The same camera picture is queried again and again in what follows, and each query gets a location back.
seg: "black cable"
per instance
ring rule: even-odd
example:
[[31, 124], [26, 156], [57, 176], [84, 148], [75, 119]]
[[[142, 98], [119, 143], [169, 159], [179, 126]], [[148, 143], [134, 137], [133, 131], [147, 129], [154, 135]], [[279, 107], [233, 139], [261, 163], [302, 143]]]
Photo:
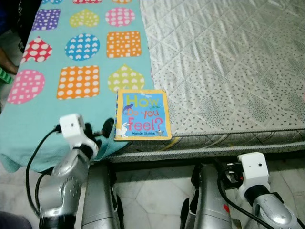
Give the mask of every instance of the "black cable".
[[43, 144], [43, 142], [54, 132], [61, 132], [60, 126], [57, 125], [53, 130], [51, 130], [38, 144], [38, 146], [36, 147], [33, 155], [31, 156], [26, 171], [25, 171], [25, 186], [26, 186], [26, 190], [27, 190], [27, 196], [28, 196], [28, 201], [30, 204], [30, 207], [32, 208], [33, 212], [35, 213], [35, 215], [37, 217], [39, 217], [39, 210], [37, 210], [37, 208], [35, 207], [32, 197], [31, 197], [31, 192], [30, 192], [30, 179], [29, 179], [29, 173], [30, 173], [30, 166], [34, 160], [34, 157], [36, 156], [38, 150], [40, 149], [41, 145]]
[[297, 222], [300, 224], [301, 228], [305, 229], [304, 223], [299, 218], [297, 218]]
[[219, 174], [218, 174], [218, 178], [217, 178], [217, 186], [218, 186], [218, 190], [220, 192], [220, 195], [224, 198], [224, 200], [230, 204], [233, 208], [235, 208], [236, 210], [240, 211], [241, 213], [245, 214], [246, 216], [248, 216], [249, 218], [255, 220], [256, 222], [258, 222], [259, 224], [263, 225], [264, 227], [266, 227], [267, 229], [274, 229], [273, 227], [271, 227], [269, 224], [267, 224], [266, 222], [262, 221], [261, 219], [259, 219], [258, 217], [256, 217], [255, 215], [247, 212], [246, 210], [242, 209], [241, 207], [237, 206], [236, 204], [234, 204], [231, 200], [229, 200], [229, 198], [226, 196], [226, 194], [223, 192], [222, 187], [221, 187], [221, 179], [223, 177], [223, 175], [225, 175], [226, 171], [232, 170], [232, 167], [228, 167], [225, 168], [224, 170], [222, 170]]
[[38, 180], [37, 180], [37, 183], [36, 183], [36, 187], [35, 187], [35, 201], [36, 201], [36, 206], [37, 206], [37, 209], [39, 210], [40, 209], [40, 202], [39, 202], [39, 198], [38, 198], [38, 195], [39, 195], [39, 186], [40, 186], [40, 183], [41, 183], [41, 180], [43, 179], [43, 177], [47, 175], [47, 173], [43, 173], [39, 176]]

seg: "yellow book border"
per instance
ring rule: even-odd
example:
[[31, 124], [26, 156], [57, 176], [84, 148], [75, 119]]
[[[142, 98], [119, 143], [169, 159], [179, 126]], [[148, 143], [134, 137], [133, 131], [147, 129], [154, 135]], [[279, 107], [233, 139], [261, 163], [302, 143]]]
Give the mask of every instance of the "yellow book border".
[[144, 93], [144, 94], [159, 94], [162, 93], [162, 99], [163, 99], [163, 106], [164, 106], [164, 112], [165, 112], [165, 129], [167, 132], [167, 137], [157, 136], [157, 137], [139, 137], [139, 136], [133, 136], [133, 137], [127, 137], [123, 138], [121, 136], [117, 136], [115, 134], [114, 139], [117, 141], [132, 141], [132, 140], [170, 140], [172, 138], [171, 133], [171, 125], [170, 125], [170, 118], [168, 114], [168, 105], [167, 105], [167, 97], [165, 90], [133, 90], [133, 89], [119, 89], [118, 90], [118, 111], [116, 116], [116, 126], [122, 126], [122, 110], [123, 110], [123, 93]]

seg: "orange polka dot square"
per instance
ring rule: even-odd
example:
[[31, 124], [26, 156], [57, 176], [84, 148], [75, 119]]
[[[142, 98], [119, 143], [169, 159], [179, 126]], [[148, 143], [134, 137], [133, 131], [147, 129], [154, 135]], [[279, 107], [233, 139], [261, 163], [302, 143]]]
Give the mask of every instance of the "orange polka dot square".
[[132, 57], [142, 54], [139, 31], [110, 32], [107, 34], [107, 57]]
[[58, 99], [90, 98], [99, 93], [100, 68], [97, 65], [62, 68], [57, 89]]

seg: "cartoon rabbit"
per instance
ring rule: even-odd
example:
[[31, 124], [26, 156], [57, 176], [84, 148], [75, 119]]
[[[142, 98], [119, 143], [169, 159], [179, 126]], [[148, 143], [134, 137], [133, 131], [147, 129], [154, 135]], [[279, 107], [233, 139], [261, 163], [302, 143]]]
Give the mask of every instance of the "cartoon rabbit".
[[127, 138], [127, 136], [125, 135], [125, 133], [127, 132], [127, 128], [126, 126], [128, 126], [129, 124], [127, 123], [123, 123], [122, 128], [118, 129], [116, 128], [116, 134], [123, 137], [123, 138]]

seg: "children's book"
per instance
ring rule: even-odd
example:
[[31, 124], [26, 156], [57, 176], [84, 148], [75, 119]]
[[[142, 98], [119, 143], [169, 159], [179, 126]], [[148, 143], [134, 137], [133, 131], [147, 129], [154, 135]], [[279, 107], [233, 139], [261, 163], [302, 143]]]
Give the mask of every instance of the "children's book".
[[115, 140], [169, 140], [171, 138], [164, 90], [118, 90]]

